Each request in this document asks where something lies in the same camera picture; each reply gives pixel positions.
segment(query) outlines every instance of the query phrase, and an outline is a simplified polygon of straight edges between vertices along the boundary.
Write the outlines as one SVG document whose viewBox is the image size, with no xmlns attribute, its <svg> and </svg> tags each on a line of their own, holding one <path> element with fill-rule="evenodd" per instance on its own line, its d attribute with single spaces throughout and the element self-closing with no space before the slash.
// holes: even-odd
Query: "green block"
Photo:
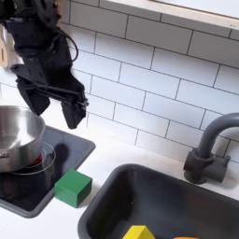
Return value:
<svg viewBox="0 0 239 239">
<path fill-rule="evenodd" d="M 55 197 L 78 207 L 90 194 L 92 178 L 72 169 L 55 183 Z"/>
</svg>

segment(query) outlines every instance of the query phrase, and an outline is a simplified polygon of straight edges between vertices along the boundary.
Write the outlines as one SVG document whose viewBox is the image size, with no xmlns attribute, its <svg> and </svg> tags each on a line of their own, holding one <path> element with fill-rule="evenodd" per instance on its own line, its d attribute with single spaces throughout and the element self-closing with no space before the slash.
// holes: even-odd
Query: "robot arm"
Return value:
<svg viewBox="0 0 239 239">
<path fill-rule="evenodd" d="M 75 129 L 86 116 L 88 100 L 71 74 L 66 39 L 77 46 L 57 26 L 60 18 L 55 0 L 0 0 L 0 23 L 12 34 L 24 62 L 11 67 L 21 96 L 37 115 L 48 108 L 49 98 L 60 101 L 68 128 Z"/>
</svg>

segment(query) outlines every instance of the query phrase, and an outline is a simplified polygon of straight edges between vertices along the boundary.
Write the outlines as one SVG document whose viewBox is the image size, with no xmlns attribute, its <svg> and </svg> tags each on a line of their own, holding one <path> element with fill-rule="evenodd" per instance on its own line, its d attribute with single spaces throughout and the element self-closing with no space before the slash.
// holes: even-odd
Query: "black stovetop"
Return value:
<svg viewBox="0 0 239 239">
<path fill-rule="evenodd" d="M 47 127 L 38 161 L 0 174 L 0 206 L 26 218 L 37 216 L 54 195 L 54 184 L 92 153 L 93 142 Z"/>
</svg>

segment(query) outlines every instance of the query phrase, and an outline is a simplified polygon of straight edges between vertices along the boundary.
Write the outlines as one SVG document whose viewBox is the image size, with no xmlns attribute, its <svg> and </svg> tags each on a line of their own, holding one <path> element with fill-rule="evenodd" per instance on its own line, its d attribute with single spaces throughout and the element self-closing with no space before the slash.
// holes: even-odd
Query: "sink basin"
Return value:
<svg viewBox="0 0 239 239">
<path fill-rule="evenodd" d="M 238 239 L 239 202 L 134 164 L 110 175 L 78 223 L 80 239 L 122 239 L 146 225 L 157 239 Z"/>
</svg>

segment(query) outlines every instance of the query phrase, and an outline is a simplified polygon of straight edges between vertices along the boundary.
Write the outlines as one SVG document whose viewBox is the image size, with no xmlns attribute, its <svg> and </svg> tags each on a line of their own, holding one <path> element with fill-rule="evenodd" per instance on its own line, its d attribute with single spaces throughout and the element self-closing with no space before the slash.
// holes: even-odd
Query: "yellow block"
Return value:
<svg viewBox="0 0 239 239">
<path fill-rule="evenodd" d="M 132 226 L 123 239 L 155 239 L 147 226 Z"/>
</svg>

